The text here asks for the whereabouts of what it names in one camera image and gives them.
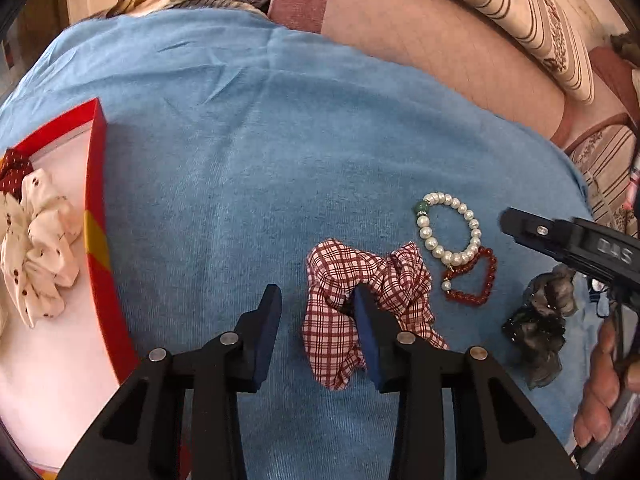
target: silver rivet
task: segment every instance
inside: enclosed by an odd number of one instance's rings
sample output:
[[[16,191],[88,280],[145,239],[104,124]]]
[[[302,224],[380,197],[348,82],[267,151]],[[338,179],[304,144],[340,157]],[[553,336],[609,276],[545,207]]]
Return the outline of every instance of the silver rivet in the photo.
[[[484,361],[489,353],[481,346],[472,346],[469,350],[471,357],[477,361]]]
[[[225,332],[220,336],[220,342],[223,345],[235,345],[240,338],[235,332]]]
[[[162,361],[166,357],[166,350],[164,348],[154,348],[149,352],[149,360],[157,363]]]
[[[412,345],[415,343],[415,335],[411,332],[401,332],[396,336],[396,339],[403,345]]]

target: red and white checkered scrunchie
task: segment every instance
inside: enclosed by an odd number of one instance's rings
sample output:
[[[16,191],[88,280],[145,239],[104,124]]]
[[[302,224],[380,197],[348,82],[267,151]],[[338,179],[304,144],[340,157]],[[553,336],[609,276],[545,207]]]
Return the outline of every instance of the red and white checkered scrunchie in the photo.
[[[306,258],[309,298],[302,337],[316,381],[343,390],[355,368],[364,367],[358,331],[345,304],[359,283],[367,283],[380,308],[396,316],[402,330],[446,349],[431,327],[431,275],[413,242],[386,257],[351,249],[329,238]]]

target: bracelet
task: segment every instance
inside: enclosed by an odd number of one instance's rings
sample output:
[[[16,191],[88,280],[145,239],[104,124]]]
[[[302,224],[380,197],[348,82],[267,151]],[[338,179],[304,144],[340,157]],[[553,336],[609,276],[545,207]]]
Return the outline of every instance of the bracelet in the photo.
[[[430,207],[443,204],[448,205],[460,213],[465,221],[468,222],[470,230],[469,244],[464,251],[453,253],[447,251],[438,243],[438,239],[433,236],[433,229],[430,227],[430,218],[427,215]],[[491,290],[494,286],[495,271],[497,269],[497,259],[490,248],[482,247],[480,230],[480,222],[474,218],[474,212],[469,209],[460,199],[442,192],[432,192],[424,196],[424,198],[414,206],[414,212],[417,215],[416,224],[420,228],[420,238],[424,240],[424,246],[431,251],[431,254],[439,259],[442,264],[447,267],[446,272],[442,275],[442,290],[448,300],[460,301],[473,305],[481,305],[486,303]],[[478,296],[473,294],[465,294],[458,290],[453,290],[451,280],[456,276],[468,273],[476,266],[481,257],[489,260],[487,276],[484,281],[484,289]]]

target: blue fabric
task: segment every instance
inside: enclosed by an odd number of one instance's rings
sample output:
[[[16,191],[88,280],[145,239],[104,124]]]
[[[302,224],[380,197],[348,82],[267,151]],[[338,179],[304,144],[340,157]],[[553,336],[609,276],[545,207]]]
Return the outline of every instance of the blue fabric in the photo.
[[[589,217],[581,177],[551,143],[418,70],[210,9],[66,30],[0,109],[1,142],[95,96],[109,122],[111,261],[138,351],[199,347],[255,308],[268,283],[282,288],[268,379],[240,399],[249,478],[386,478],[398,398],[363,373],[337,393],[313,380],[300,335],[304,261],[327,237],[378,254],[420,242],[412,206],[433,190],[469,204],[498,257],[494,293],[474,309],[445,302],[443,267],[424,251],[435,327],[453,350],[488,348],[526,390],[500,325],[554,262],[501,234],[497,217],[508,206]],[[431,219],[446,248],[466,246],[468,227],[450,208]],[[459,287],[478,287],[482,274]],[[564,371],[527,392],[561,440],[596,325],[591,307],[569,319]]]

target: blue bedsheet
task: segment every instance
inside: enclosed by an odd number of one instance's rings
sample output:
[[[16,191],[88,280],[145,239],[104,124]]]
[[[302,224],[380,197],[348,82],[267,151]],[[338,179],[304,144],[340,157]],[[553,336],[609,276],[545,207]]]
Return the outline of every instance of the blue bedsheet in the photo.
[[[386,478],[397,397],[363,373],[338,393],[314,382],[300,336],[304,259],[327,237],[379,254],[419,242],[412,206],[433,190],[469,204],[498,257],[494,293],[473,309],[444,301],[443,268],[424,250],[435,327],[454,350],[487,347],[526,390],[500,325],[554,263],[502,235],[497,216],[508,206],[590,216],[580,175],[551,143],[418,70],[210,9],[66,30],[0,108],[0,142],[95,96],[109,122],[111,261],[138,351],[196,348],[254,308],[266,284],[282,288],[268,380],[240,400],[249,478]],[[466,246],[460,216],[439,207],[431,217],[446,247]],[[569,319],[564,371],[527,392],[561,440],[596,325],[590,307]]]

